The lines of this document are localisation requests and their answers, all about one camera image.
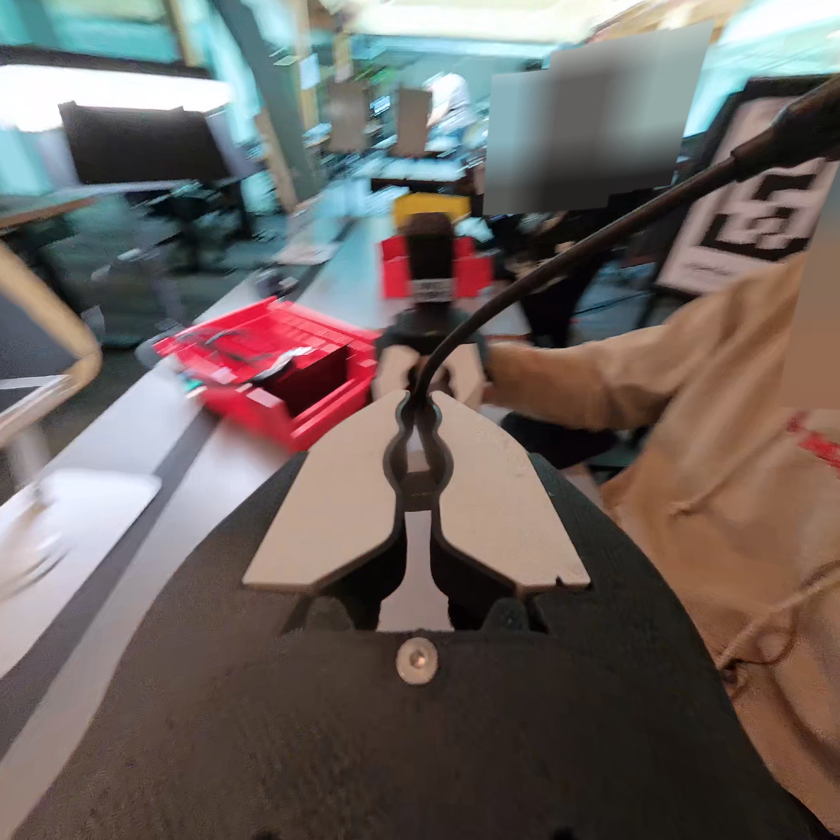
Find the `small red plastic bin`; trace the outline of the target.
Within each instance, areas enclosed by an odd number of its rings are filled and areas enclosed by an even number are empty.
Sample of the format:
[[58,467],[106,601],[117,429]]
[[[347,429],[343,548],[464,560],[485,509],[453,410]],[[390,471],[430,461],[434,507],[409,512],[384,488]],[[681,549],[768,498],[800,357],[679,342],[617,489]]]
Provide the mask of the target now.
[[[406,240],[391,236],[379,244],[381,251],[381,295],[384,299],[405,299],[413,294]],[[471,237],[454,240],[455,299],[476,298],[494,280],[494,259],[480,253]]]

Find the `grey usb hub with cable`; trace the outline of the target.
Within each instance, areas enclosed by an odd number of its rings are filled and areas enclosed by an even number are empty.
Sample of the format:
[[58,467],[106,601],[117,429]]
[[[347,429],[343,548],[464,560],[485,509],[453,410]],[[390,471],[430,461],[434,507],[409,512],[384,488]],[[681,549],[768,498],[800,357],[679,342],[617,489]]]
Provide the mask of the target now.
[[651,201],[594,231],[561,254],[535,267],[523,278],[480,307],[450,332],[431,353],[411,394],[404,400],[399,419],[410,434],[429,425],[432,409],[429,388],[448,357],[481,327],[551,279],[568,274],[580,263],[611,249],[614,244],[657,222],[678,207],[688,206],[724,186],[744,182],[771,168],[792,167],[824,156],[838,146],[839,77],[793,100],[770,126],[735,147],[725,160],[671,186]]

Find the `black monitor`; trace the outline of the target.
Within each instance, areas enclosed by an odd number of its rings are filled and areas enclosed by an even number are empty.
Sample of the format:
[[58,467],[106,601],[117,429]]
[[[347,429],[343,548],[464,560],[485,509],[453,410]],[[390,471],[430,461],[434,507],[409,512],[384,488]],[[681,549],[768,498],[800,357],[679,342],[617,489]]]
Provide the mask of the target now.
[[182,107],[170,110],[58,106],[80,184],[157,182],[213,184],[259,172],[234,142],[226,116]]

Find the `person's beige hoodie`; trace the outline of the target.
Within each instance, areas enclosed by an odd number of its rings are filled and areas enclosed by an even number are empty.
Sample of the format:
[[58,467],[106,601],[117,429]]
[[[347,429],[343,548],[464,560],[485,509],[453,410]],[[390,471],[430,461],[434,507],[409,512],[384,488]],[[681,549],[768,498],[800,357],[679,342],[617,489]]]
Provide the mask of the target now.
[[838,834],[838,411],[675,399],[604,490],[773,777]]

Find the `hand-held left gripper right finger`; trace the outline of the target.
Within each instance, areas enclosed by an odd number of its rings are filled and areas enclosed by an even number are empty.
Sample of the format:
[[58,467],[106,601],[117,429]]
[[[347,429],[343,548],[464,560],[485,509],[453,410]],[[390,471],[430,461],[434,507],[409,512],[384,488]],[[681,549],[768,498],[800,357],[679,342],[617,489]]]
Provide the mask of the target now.
[[450,559],[517,595],[556,585],[583,590],[592,579],[528,452],[486,417],[442,392],[432,394],[444,473],[433,534]]

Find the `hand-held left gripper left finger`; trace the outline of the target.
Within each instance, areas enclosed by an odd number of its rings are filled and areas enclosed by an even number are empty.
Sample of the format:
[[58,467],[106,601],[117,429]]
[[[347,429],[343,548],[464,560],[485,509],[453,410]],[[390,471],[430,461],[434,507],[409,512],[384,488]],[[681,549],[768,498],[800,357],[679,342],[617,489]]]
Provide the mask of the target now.
[[397,496],[385,457],[401,433],[406,391],[391,391],[327,432],[307,452],[243,586],[311,595],[383,548]]

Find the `brown pegboard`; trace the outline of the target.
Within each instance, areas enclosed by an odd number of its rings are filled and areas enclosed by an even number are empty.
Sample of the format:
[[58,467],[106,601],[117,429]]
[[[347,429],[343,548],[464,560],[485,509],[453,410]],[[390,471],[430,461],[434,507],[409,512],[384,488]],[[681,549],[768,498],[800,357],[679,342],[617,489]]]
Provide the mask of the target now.
[[428,119],[433,95],[425,88],[401,87],[396,98],[395,142],[391,155],[422,159],[426,153]]
[[328,92],[329,152],[351,154],[366,151],[369,146],[366,126],[371,112],[366,84],[359,80],[331,80]]

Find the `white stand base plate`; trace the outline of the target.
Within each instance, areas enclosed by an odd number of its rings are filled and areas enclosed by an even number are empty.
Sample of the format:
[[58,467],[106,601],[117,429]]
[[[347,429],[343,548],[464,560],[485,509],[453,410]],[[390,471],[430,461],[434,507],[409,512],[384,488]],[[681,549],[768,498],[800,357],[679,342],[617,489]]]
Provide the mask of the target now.
[[1,676],[15,668],[161,489],[156,476],[58,469],[1,506]]

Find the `rounded wooden board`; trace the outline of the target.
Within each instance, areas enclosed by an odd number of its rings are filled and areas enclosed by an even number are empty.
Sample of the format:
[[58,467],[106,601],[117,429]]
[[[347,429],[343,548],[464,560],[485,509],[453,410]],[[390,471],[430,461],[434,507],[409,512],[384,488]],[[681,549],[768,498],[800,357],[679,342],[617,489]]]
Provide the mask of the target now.
[[102,367],[89,327],[1,245],[2,449],[33,433]]

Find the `white sign with black marker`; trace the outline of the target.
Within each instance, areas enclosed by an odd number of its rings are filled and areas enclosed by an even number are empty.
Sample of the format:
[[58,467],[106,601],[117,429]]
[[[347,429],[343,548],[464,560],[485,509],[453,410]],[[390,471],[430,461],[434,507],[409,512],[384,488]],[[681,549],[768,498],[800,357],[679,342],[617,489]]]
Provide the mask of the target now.
[[[686,175],[723,161],[828,75],[748,80],[710,122]],[[653,280],[658,296],[692,299],[808,248],[838,169],[838,152],[795,167],[773,167],[725,185],[674,217],[679,228]]]

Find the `black panel on wooden stand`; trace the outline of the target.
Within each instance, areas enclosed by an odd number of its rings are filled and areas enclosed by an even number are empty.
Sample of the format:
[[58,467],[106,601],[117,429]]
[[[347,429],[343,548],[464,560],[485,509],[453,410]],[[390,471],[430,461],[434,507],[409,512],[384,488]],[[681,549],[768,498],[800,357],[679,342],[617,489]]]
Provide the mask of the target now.
[[252,74],[296,207],[320,192],[322,175],[305,144],[298,57],[291,50],[293,33],[281,32],[283,39],[277,43],[264,32],[260,13],[269,10],[270,2],[216,1],[213,6]]

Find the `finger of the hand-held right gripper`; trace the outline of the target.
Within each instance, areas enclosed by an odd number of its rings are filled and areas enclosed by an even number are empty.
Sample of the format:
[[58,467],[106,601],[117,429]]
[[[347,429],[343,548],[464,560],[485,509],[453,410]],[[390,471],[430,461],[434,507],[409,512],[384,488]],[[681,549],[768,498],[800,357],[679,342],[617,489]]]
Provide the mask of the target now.
[[441,392],[473,411],[479,411],[487,378],[477,343],[454,349],[433,376],[430,393]]
[[410,392],[413,376],[422,361],[420,353],[403,344],[386,347],[380,354],[373,379],[373,402],[392,392]]

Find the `yellow plastic bin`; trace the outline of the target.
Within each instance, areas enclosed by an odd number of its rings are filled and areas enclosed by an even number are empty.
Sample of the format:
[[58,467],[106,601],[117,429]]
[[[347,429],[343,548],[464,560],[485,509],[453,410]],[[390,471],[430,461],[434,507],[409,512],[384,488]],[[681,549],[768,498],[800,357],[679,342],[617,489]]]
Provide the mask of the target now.
[[395,229],[402,229],[408,220],[418,214],[442,214],[452,224],[469,217],[471,201],[468,196],[441,193],[409,192],[397,197],[392,204]]

